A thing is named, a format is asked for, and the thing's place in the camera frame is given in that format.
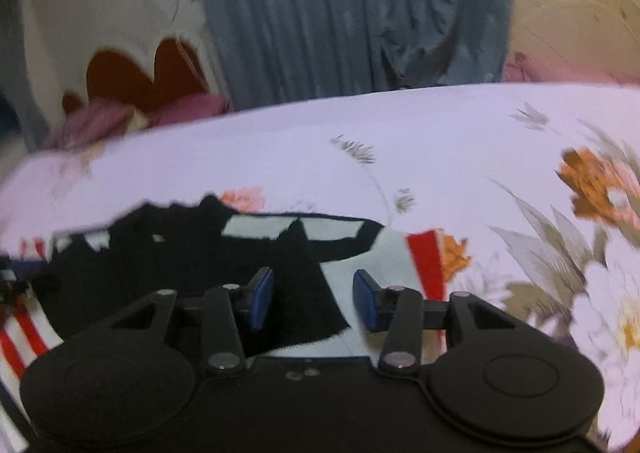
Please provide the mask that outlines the striped white black red shirt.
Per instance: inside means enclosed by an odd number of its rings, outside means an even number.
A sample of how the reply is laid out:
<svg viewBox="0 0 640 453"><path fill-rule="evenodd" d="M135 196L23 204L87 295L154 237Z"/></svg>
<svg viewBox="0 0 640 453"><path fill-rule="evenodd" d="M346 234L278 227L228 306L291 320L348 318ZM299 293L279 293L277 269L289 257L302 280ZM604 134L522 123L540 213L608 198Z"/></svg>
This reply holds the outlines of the striped white black red shirt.
<svg viewBox="0 0 640 453"><path fill-rule="evenodd" d="M370 272L439 300L445 295L447 236L402 233L372 220L326 215L255 215L213 196L189 207L145 204L110 226L23 239L16 272L32 286L1 312L1 386L15 395L26 366L100 317L151 291L200 295L274 273L261 331L244 332L252 355L298 345L363 353L350 301L352 273Z"/></svg>

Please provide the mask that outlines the pink floral bed sheet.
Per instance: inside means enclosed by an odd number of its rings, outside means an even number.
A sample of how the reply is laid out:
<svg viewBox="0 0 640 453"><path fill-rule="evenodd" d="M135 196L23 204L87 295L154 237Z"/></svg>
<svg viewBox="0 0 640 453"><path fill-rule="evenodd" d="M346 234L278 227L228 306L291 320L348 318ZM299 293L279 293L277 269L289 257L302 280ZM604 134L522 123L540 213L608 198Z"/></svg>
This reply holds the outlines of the pink floral bed sheet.
<svg viewBox="0 0 640 453"><path fill-rule="evenodd" d="M151 291L1 386L12 452L620 452L639 434L639 91L506 84L318 100L29 158L1 241L209 196L447 236L421 367L298 345L202 364L202 300Z"/></svg>

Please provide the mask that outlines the maroon pillow pile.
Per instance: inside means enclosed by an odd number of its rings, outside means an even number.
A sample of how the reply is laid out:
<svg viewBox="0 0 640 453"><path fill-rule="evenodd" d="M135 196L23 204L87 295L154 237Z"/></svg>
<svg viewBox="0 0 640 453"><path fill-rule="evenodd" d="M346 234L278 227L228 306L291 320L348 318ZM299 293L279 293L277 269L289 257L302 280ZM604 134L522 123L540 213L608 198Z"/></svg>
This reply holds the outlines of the maroon pillow pile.
<svg viewBox="0 0 640 453"><path fill-rule="evenodd" d="M68 114L65 123L48 135L43 147L69 151L129 132L192 123L232 112L227 99L211 94L182 97L150 113L143 113L132 104L94 99Z"/></svg>

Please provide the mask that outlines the red heart-shaped headboard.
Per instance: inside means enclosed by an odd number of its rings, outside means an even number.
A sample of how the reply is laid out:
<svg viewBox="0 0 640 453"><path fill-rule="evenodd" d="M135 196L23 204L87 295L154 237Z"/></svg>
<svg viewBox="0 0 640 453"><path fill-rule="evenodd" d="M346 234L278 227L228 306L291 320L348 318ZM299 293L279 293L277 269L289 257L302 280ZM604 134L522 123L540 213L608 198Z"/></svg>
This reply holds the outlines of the red heart-shaped headboard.
<svg viewBox="0 0 640 453"><path fill-rule="evenodd" d="M86 69L87 99L117 101L148 114L210 90L200 59L184 38L164 38L152 63L152 70L145 71L124 50L98 50Z"/></svg>

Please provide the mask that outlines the pink pillow right bed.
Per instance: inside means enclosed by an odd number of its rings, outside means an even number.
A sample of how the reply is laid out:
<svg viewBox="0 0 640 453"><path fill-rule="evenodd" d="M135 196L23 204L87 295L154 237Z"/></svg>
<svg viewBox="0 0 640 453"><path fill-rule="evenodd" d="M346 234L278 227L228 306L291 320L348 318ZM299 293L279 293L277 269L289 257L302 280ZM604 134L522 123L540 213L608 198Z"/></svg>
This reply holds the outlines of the pink pillow right bed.
<svg viewBox="0 0 640 453"><path fill-rule="evenodd" d="M514 52L506 62L503 83L586 83L638 86L638 74L615 73L609 70L594 70L553 63L541 58L529 57L524 52Z"/></svg>

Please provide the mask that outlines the blue-grey centre curtain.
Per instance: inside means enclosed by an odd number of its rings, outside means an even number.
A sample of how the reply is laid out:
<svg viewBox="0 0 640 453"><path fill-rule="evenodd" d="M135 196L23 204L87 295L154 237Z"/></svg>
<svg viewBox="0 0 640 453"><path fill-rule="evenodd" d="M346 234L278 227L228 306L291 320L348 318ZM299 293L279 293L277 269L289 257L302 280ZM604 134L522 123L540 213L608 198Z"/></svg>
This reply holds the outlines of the blue-grey centre curtain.
<svg viewBox="0 0 640 453"><path fill-rule="evenodd" d="M512 0L203 0L241 109L495 83Z"/></svg>

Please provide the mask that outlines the cream arched headboard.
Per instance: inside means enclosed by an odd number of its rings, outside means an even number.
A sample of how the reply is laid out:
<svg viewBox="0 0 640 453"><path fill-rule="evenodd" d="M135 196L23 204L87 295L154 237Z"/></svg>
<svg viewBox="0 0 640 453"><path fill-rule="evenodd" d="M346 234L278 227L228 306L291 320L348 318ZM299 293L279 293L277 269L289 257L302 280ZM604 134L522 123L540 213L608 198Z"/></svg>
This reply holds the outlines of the cream arched headboard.
<svg viewBox="0 0 640 453"><path fill-rule="evenodd" d="M513 0L506 62L517 51L553 63L639 75L639 3Z"/></svg>

